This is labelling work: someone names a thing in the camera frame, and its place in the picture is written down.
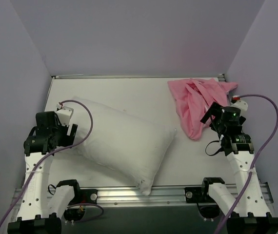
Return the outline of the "pink rose-print pillowcase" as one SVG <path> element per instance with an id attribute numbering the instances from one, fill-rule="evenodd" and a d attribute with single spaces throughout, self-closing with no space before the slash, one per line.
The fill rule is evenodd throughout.
<path id="1" fill-rule="evenodd" d="M 168 87 L 176 103 L 182 130 L 191 140 L 199 140 L 206 126 L 200 121 L 204 114 L 214 102 L 227 106 L 227 95 L 238 84 L 213 78 L 188 78 L 168 81 Z"/>

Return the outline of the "white pillow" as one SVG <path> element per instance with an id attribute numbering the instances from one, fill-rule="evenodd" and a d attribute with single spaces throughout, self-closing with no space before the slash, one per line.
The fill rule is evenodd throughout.
<path id="1" fill-rule="evenodd" d="M 69 152 L 112 169 L 149 195 L 154 178 L 177 131 L 123 111 L 73 97 L 65 106 L 74 110 L 71 122 L 78 125 Z"/>

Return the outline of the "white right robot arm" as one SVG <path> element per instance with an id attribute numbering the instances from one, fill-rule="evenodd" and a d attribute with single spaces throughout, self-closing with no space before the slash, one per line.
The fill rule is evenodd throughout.
<path id="1" fill-rule="evenodd" d="M 201 119 L 210 121 L 218 134 L 217 142 L 231 165 L 237 197 L 219 177 L 206 177 L 199 190 L 205 201 L 213 200 L 224 214 L 216 228 L 218 234 L 225 226 L 229 234 L 276 234 L 278 218 L 274 217 L 265 202 L 255 168 L 254 147 L 251 137 L 242 131 L 245 118 L 236 106 L 221 106 L 214 102 Z"/>

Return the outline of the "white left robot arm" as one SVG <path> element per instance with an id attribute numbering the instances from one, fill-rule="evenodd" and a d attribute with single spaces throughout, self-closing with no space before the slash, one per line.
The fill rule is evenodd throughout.
<path id="1" fill-rule="evenodd" d="M 9 234 L 60 234 L 61 217 L 68 204 L 81 200 L 76 180 L 61 182 L 57 195 L 48 201 L 48 178 L 56 149 L 72 147 L 78 126 L 70 119 L 69 107 L 36 114 L 36 125 L 24 142 L 25 181 L 16 220 L 8 224 Z"/>

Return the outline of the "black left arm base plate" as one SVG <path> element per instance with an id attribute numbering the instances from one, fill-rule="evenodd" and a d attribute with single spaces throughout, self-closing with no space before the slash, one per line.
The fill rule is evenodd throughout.
<path id="1" fill-rule="evenodd" d="M 97 204 L 98 190 L 97 189 L 81 189 L 77 203 Z"/>

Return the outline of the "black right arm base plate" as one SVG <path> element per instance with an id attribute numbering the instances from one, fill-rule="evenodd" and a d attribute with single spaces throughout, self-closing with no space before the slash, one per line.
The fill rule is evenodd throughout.
<path id="1" fill-rule="evenodd" d="M 208 195 L 208 188 L 185 187 L 184 194 L 186 203 L 215 203 Z"/>

